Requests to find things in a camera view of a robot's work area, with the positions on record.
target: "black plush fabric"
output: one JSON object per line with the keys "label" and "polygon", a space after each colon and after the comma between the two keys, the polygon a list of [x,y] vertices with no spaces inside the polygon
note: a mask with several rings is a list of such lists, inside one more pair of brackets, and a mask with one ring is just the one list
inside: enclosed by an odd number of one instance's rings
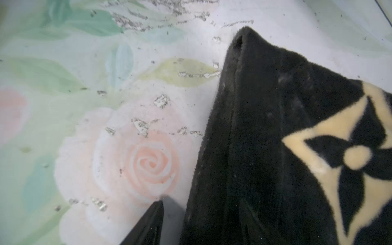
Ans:
{"label": "black plush fabric", "polygon": [[292,245],[392,244],[390,101],[241,29],[226,55],[180,244],[243,244],[241,198]]}

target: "scratch mark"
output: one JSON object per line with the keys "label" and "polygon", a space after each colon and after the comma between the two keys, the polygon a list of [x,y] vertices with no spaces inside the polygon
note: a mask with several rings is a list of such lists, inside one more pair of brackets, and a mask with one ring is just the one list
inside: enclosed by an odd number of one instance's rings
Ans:
{"label": "scratch mark", "polygon": [[139,17],[139,18],[141,18],[141,19],[143,19],[143,20],[146,20],[146,19],[148,19],[148,17],[147,17],[147,16],[145,16],[145,15],[142,15],[142,14],[139,14],[139,13],[132,12],[132,11],[131,11],[131,10],[129,10],[129,9],[128,9],[128,13],[130,13],[130,14],[131,14],[131,15],[133,15],[133,16]]}
{"label": "scratch mark", "polygon": [[134,31],[144,32],[146,30],[148,31],[148,30],[153,29],[153,27],[151,27],[149,25],[143,26],[143,24],[141,22],[134,22],[123,15],[112,13],[112,17],[113,17],[113,20],[116,22],[116,24],[119,27],[124,28],[125,30],[134,30]]}
{"label": "scratch mark", "polygon": [[179,76],[181,77],[188,77],[188,78],[200,78],[200,77],[204,77],[204,78],[210,78],[213,76],[219,76],[221,74],[221,71],[216,71],[214,73],[204,73],[204,74],[189,74],[186,72],[180,72],[178,73]]}
{"label": "scratch mark", "polygon": [[223,27],[230,27],[230,26],[233,26],[233,25],[236,25],[236,24],[240,24],[240,23],[251,23],[251,24],[253,24],[253,20],[241,20],[241,21],[237,21],[237,22],[234,22],[234,23],[231,23],[231,24],[225,24],[221,28],[223,28]]}

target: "pink flower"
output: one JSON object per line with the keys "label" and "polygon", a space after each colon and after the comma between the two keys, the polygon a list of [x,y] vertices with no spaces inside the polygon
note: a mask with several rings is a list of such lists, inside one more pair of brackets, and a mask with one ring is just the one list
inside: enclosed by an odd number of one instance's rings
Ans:
{"label": "pink flower", "polygon": [[27,99],[14,89],[0,89],[0,145],[18,134],[28,117]]}
{"label": "pink flower", "polygon": [[60,222],[64,243],[117,245],[163,195],[186,206],[201,137],[177,133],[189,119],[174,101],[156,106],[161,94],[88,112],[64,140],[54,176],[78,200]]}

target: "peeling paint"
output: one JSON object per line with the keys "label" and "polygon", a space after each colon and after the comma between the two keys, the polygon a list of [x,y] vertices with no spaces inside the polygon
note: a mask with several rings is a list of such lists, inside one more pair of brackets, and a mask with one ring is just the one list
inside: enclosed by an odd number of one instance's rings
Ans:
{"label": "peeling paint", "polygon": [[132,119],[131,121],[133,122],[133,124],[135,125],[135,127],[139,131],[139,133],[143,137],[147,138],[147,136],[148,136],[148,129],[150,127],[150,124],[146,123],[146,122],[144,122],[142,120],[139,120],[137,118]]}
{"label": "peeling paint", "polygon": [[98,90],[98,91],[97,91],[97,94],[100,95],[100,96],[102,96],[102,97],[104,97],[107,93],[106,93],[105,91]]}
{"label": "peeling paint", "polygon": [[77,199],[72,199],[72,198],[70,198],[68,202],[69,202],[69,204],[77,204],[77,203],[79,203],[79,201]]}
{"label": "peeling paint", "polygon": [[203,136],[203,134],[200,131],[190,131],[189,133],[194,137]]}
{"label": "peeling paint", "polygon": [[201,12],[199,15],[195,15],[195,18],[201,19],[202,21],[206,21],[208,16],[210,16],[209,12]]}
{"label": "peeling paint", "polygon": [[159,108],[165,108],[165,106],[169,103],[170,99],[167,97],[167,95],[162,94],[156,100],[154,101],[154,105],[156,105]]}
{"label": "peeling paint", "polygon": [[106,130],[106,132],[107,132],[108,134],[111,134],[111,135],[114,135],[114,133],[116,132],[114,129],[111,129],[111,128],[109,128],[109,127],[106,127],[105,130]]}
{"label": "peeling paint", "polygon": [[132,12],[132,11],[131,11],[131,10],[129,10],[129,9],[128,9],[128,13],[130,13],[130,14],[131,14],[131,15],[133,15],[133,16],[139,17],[139,18],[141,18],[141,19],[143,19],[143,20],[146,20],[146,19],[148,19],[148,17],[147,17],[147,16],[145,16],[145,15],[142,15],[142,14],[139,14],[139,13]]}
{"label": "peeling paint", "polygon": [[219,76],[220,74],[221,74],[221,71],[216,71],[214,73],[204,73],[204,74],[189,74],[186,72],[178,73],[179,76],[188,77],[188,78],[200,78],[200,77],[210,78],[213,76]]}
{"label": "peeling paint", "polygon": [[147,25],[144,26],[141,22],[134,22],[123,15],[119,15],[116,13],[111,13],[113,20],[117,23],[117,25],[125,30],[134,30],[144,32],[146,30],[151,30],[153,27]]}
{"label": "peeling paint", "polygon": [[105,212],[107,210],[107,205],[103,201],[100,201],[96,198],[92,198],[91,201],[99,208],[101,212]]}
{"label": "peeling paint", "polygon": [[221,39],[220,39],[219,36],[214,36],[214,37],[212,38],[212,40],[215,41],[217,44],[219,44],[220,41],[221,41]]}
{"label": "peeling paint", "polygon": [[187,135],[187,133],[188,133],[187,131],[188,131],[187,127],[182,127],[179,130],[177,130],[177,133],[182,134],[182,135]]}

